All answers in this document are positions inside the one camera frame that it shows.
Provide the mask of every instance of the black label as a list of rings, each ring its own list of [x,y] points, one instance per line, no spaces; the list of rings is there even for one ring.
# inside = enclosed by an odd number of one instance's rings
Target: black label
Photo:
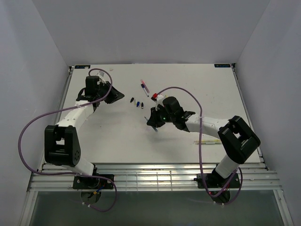
[[[230,64],[214,64],[214,67],[231,67]]]
[[[88,69],[90,65],[75,65],[74,69]]]

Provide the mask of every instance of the metal frame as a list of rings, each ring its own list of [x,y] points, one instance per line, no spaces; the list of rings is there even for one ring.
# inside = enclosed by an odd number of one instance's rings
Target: metal frame
[[[62,108],[68,87],[72,76],[72,67],[61,96],[58,108]],[[235,69],[232,66],[233,75],[235,77],[241,100],[243,102],[246,115],[248,117],[251,128],[253,128],[246,104],[244,102],[241,89],[236,77]],[[55,123],[59,121],[60,113],[55,117]],[[258,148],[261,163],[247,163],[241,165],[244,174],[242,190],[273,190],[275,199],[278,204],[284,225],[293,225],[289,214],[282,186],[275,171],[266,169],[266,165],[262,158],[261,150]],[[196,181],[193,179],[199,173],[198,164],[96,164],[98,172],[102,174],[114,174],[118,191],[122,192],[143,192],[143,191],[203,191],[198,189]],[[203,164],[204,172],[211,172],[215,164]],[[67,169],[45,163],[44,158],[41,161],[43,172],[68,172]],[[28,186],[24,211],[21,217],[20,225],[27,226],[32,218],[35,202],[38,192],[48,191],[70,191],[72,189],[73,176],[60,175],[45,177],[40,175],[32,175]]]

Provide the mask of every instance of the white table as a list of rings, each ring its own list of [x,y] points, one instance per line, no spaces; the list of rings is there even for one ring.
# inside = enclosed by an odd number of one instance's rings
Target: white table
[[[113,78],[113,86],[125,97],[111,105],[100,104],[78,131],[82,156],[93,163],[197,163],[198,133],[180,131],[171,123],[156,133],[146,125],[154,102],[140,86],[143,79],[151,94],[169,86],[187,89],[200,101],[203,116],[230,119],[246,112],[231,68],[215,68],[213,64],[134,64],[91,65],[102,68]],[[74,69],[64,103],[73,106],[90,69]],[[186,111],[199,109],[195,101],[181,90],[164,94],[176,97]],[[137,108],[130,99],[144,103]],[[204,135],[203,139],[214,139]],[[202,145],[204,163],[218,163],[224,157],[222,145]],[[257,151],[247,160],[260,162]]]

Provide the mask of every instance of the small pink object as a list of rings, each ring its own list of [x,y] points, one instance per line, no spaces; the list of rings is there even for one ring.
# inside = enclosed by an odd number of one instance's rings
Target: small pink object
[[[140,79],[140,82],[144,85],[144,88],[146,89],[146,92],[150,93],[149,89],[145,85],[145,82],[142,79]]]

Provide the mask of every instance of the white wall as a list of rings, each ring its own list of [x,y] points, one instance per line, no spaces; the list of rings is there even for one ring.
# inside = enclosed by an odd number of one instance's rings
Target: white wall
[[[67,65],[234,63],[269,0],[33,0]]]
[[[300,0],[269,3],[238,60],[237,74],[263,157],[277,170],[293,221],[300,225]]]
[[[0,0],[0,225],[17,225],[30,172],[17,152],[21,129],[33,117],[57,108],[68,67],[31,0]],[[24,156],[37,168],[43,130],[37,121],[24,136]]]

